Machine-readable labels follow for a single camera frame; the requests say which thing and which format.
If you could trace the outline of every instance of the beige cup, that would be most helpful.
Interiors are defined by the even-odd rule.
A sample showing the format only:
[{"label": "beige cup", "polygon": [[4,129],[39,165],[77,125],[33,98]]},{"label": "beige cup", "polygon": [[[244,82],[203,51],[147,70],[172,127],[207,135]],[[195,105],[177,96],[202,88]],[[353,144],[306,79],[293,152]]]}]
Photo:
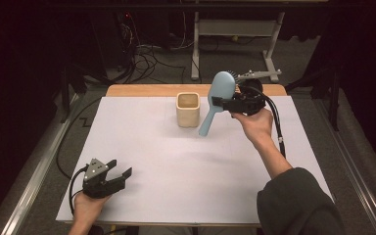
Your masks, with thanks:
[{"label": "beige cup", "polygon": [[197,127],[200,124],[200,95],[181,92],[176,95],[176,118],[181,127]]}]

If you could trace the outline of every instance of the metal rail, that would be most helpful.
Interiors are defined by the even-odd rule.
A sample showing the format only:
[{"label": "metal rail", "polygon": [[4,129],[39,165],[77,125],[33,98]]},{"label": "metal rail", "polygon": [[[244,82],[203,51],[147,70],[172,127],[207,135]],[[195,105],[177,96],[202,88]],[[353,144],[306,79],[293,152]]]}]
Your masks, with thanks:
[{"label": "metal rail", "polygon": [[[329,123],[328,112],[326,111],[325,106],[322,104],[322,101],[315,100],[314,103],[315,107],[319,110],[324,120]],[[346,172],[348,173],[348,177],[352,182],[353,188],[355,189],[355,192],[358,195],[362,205],[364,206],[364,209],[376,231],[376,199],[363,180],[362,175],[356,167],[353,161],[353,157],[345,146],[340,133],[338,131],[335,131],[331,125],[328,126],[335,140],[335,143],[339,151],[341,152],[342,162]]]}]

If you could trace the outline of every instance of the gray sleeve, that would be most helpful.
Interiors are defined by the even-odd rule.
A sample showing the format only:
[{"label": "gray sleeve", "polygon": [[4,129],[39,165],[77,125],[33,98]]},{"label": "gray sleeve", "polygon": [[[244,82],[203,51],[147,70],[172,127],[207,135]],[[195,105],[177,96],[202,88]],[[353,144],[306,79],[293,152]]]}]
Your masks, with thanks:
[{"label": "gray sleeve", "polygon": [[345,234],[335,204],[303,168],[289,169],[258,192],[258,217],[264,235]]}]

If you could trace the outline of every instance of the white sheet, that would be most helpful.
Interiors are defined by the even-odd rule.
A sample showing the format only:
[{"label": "white sheet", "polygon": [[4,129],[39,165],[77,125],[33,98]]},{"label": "white sheet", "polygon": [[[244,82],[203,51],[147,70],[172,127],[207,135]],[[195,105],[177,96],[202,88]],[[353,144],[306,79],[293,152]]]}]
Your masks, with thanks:
[{"label": "white sheet", "polygon": [[[291,97],[271,97],[277,106],[286,155],[309,170],[330,196]],[[202,98],[201,119],[209,109]],[[100,221],[160,224],[256,224],[257,193],[269,176],[238,120],[215,115],[209,135],[176,122],[174,97],[105,97],[75,168],[96,158],[116,159],[116,178],[133,167],[126,188],[106,203]],[[277,143],[273,125],[273,139]],[[73,192],[81,189],[83,173]],[[72,221],[68,193],[57,220]]]}]

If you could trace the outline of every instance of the person's hand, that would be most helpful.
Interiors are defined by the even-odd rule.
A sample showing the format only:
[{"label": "person's hand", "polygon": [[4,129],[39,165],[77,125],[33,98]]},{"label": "person's hand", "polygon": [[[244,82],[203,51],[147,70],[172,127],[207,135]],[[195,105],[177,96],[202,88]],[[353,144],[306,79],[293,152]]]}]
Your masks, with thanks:
[{"label": "person's hand", "polygon": [[87,234],[96,221],[103,205],[112,197],[92,199],[83,192],[77,193],[74,198],[74,221],[70,235]]},{"label": "person's hand", "polygon": [[271,140],[271,129],[273,115],[271,111],[263,108],[257,114],[245,116],[243,114],[231,113],[243,126],[247,138],[252,141],[256,148]]}]

